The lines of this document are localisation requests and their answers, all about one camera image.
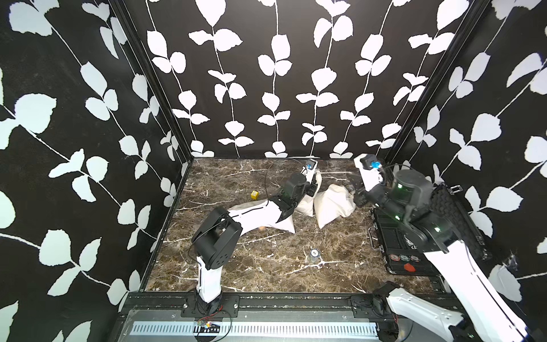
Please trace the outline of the cream cloth bag corner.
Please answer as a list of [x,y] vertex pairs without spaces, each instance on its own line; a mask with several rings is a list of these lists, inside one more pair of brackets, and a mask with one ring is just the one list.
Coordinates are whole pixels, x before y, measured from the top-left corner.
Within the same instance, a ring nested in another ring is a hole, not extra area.
[[313,208],[320,229],[338,217],[349,217],[355,210],[353,195],[343,186],[332,184],[316,195]]
[[313,184],[316,186],[313,195],[304,195],[303,199],[299,202],[298,206],[295,209],[296,212],[309,217],[313,216],[314,199],[315,196],[318,194],[322,184],[322,174],[320,170],[316,171],[313,179]]

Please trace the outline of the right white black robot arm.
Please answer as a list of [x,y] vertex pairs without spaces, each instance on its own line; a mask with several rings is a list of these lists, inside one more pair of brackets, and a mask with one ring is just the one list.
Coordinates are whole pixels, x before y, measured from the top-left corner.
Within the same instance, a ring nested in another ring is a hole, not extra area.
[[447,280],[464,312],[444,309],[406,290],[394,288],[384,298],[392,313],[404,316],[445,341],[532,341],[526,323],[501,298],[472,256],[464,230],[430,208],[433,184],[420,172],[401,170],[393,186],[384,184],[379,162],[360,166],[363,186],[354,201],[372,203]]

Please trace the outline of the cream cloth drawstring soil bag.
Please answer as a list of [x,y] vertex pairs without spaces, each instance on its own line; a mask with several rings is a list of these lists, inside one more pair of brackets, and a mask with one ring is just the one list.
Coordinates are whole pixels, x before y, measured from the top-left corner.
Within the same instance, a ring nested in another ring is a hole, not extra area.
[[294,233],[293,218],[278,222],[281,209],[272,201],[263,199],[233,206],[228,209],[229,216],[242,226],[242,235],[260,227],[271,227]]

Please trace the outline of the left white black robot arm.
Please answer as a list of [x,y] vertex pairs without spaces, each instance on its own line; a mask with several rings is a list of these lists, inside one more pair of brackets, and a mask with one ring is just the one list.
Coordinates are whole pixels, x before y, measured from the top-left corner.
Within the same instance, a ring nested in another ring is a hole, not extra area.
[[313,199],[322,183],[319,171],[294,173],[279,192],[268,199],[216,207],[192,237],[198,263],[197,295],[202,303],[219,306],[222,269],[232,257],[241,236],[260,227],[294,233],[293,213],[313,214]]

